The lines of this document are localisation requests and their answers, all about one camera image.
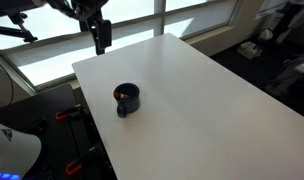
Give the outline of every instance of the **white machine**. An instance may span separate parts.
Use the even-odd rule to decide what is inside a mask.
[[[20,180],[41,152],[38,137],[0,124],[0,179]]]
[[[253,59],[258,57],[262,53],[262,49],[259,47],[259,43],[270,40],[273,38],[273,33],[271,29],[265,29],[260,33],[258,44],[247,41],[242,43],[238,49],[238,53],[247,59]]]

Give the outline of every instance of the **window frame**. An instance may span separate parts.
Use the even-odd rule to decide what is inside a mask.
[[[121,27],[126,27],[132,24],[137,24],[137,23],[142,23],[148,20],[153,20],[153,19],[161,19],[161,23],[160,23],[160,29],[158,30],[158,33],[154,34],[154,37],[159,36],[159,35],[163,35],[164,34],[164,27],[165,27],[165,18],[169,15],[175,15],[181,12],[186,12],[186,11],[190,11],[190,10],[194,10],[194,9],[198,9],[198,8],[203,8],[206,6],[210,6],[213,4],[217,4],[217,3],[222,3],[225,1],[230,1],[230,0],[210,0],[201,4],[195,4],[195,5],[191,5],[188,7],[183,7],[183,8],[179,8],[179,9],[174,9],[174,10],[170,10],[170,11],[166,11],[166,0],[154,0],[154,5],[155,5],[155,11],[154,14],[152,15],[148,15],[148,16],[143,16],[143,17],[139,17],[139,18],[135,18],[135,19],[131,19],[131,20],[126,20],[126,21],[122,21],[122,22],[117,22],[112,24],[112,29],[117,29],[117,28],[121,28]],[[206,29],[202,29],[200,31],[191,33],[189,35],[183,36],[180,39],[182,40],[186,40],[189,38],[192,38],[194,36],[200,35],[202,33],[205,32],[209,32],[211,30],[223,27],[223,26],[232,26],[235,18],[235,13],[236,10],[239,8],[240,3],[242,3],[242,0],[237,0],[236,5],[234,7],[234,10],[232,12],[232,15],[229,19],[229,21],[227,22],[223,22],[221,24],[212,26],[210,28],[206,28]],[[28,84],[28,86],[30,86],[34,91],[36,92],[40,92],[49,88],[53,88],[56,87],[59,84],[62,83],[68,83],[71,80],[75,80],[76,79],[76,75],[73,74],[69,74],[48,82],[45,82],[43,84],[40,85],[34,85],[28,78],[26,75],[24,75],[23,72],[21,72],[19,70],[19,68],[11,61],[11,59],[8,57],[9,54],[13,54],[16,52],[20,52],[22,50],[31,50],[34,48],[40,48],[43,46],[49,46],[49,45],[53,45],[55,43],[59,43],[65,40],[73,40],[75,38],[78,38],[80,36],[88,36],[90,35],[89,32],[78,32],[75,34],[67,34],[67,35],[62,35],[62,36],[57,36],[57,37],[53,37],[53,38],[49,38],[49,39],[45,39],[45,40],[40,40],[40,41],[36,41],[32,44],[24,44],[18,47],[14,47],[14,48],[9,48],[9,49],[5,49],[5,50],[0,50],[0,55],[2,56],[2,58],[13,68],[13,70]]]

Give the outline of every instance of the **cable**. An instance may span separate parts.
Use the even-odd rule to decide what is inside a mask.
[[[280,83],[280,84],[290,84],[290,85],[297,85],[301,88],[304,88],[304,85],[300,84],[300,83],[297,83],[297,82],[284,82],[284,81],[271,81],[271,83]]]
[[[264,29],[260,30],[260,31],[257,32],[257,33],[248,34],[247,36],[245,36],[245,37],[243,38],[243,40],[242,40],[241,42],[244,42],[245,40],[249,39],[251,36],[259,35],[259,34],[261,34],[263,31],[265,31],[265,30],[267,30],[267,29],[270,30],[270,31],[273,33],[273,30],[272,30],[271,28],[264,28]]]
[[[78,2],[78,1],[76,1],[76,0],[71,0],[71,1],[73,1],[74,3],[76,3],[76,4],[78,4],[78,5],[81,5],[82,7],[86,7],[86,5],[81,4],[80,2]]]
[[[79,21],[85,21],[88,18],[90,18],[92,15],[94,15],[97,11],[100,11],[100,9],[106,3],[106,1],[100,1],[97,5],[95,5],[92,8],[89,8],[87,10],[87,12],[85,12],[82,15],[76,14],[66,0],[58,1],[58,2],[48,1],[48,3],[50,3],[50,5],[52,7],[54,7],[55,9],[58,9],[63,14],[65,14],[71,18],[74,18]]]
[[[4,73],[8,76],[9,80],[10,80],[10,85],[11,85],[11,99],[10,102],[8,104],[8,106],[11,106],[13,99],[14,99],[14,87],[13,87],[13,80],[10,76],[10,74],[5,70],[5,68],[1,65],[0,63],[0,68],[4,71]]]
[[[251,44],[252,44],[252,43],[251,43],[251,42],[249,42],[249,45],[248,45],[247,47],[245,47],[245,48],[242,48],[242,46],[240,46],[240,49],[241,49],[241,50],[247,49],[248,47],[250,47],[250,46],[251,46]]]
[[[295,75],[292,75],[292,76],[286,76],[284,78],[280,78],[280,79],[276,79],[277,81],[283,81],[285,79],[291,79],[291,78],[294,78],[294,77],[299,77],[299,76],[304,76],[304,74],[295,74]]]

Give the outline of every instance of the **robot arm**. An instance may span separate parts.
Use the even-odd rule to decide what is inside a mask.
[[[92,33],[97,55],[103,54],[104,49],[111,46],[111,22],[103,20],[101,8],[108,0],[72,0],[72,6],[67,0],[0,0],[0,17],[9,16],[20,30],[0,27],[0,34],[21,37],[25,42],[37,40],[30,31],[23,26],[27,16],[22,11],[34,9],[48,3],[53,9],[59,10],[66,16],[85,22],[87,30]]]

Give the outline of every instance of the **floor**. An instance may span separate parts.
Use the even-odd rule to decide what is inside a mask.
[[[233,46],[211,58],[262,91],[265,91],[264,87],[280,73],[284,60],[295,59],[304,52],[285,44],[270,52],[266,49],[260,57],[249,60],[237,53],[238,46]],[[290,88],[289,94],[274,98],[304,115],[304,88],[301,86],[294,85]]]

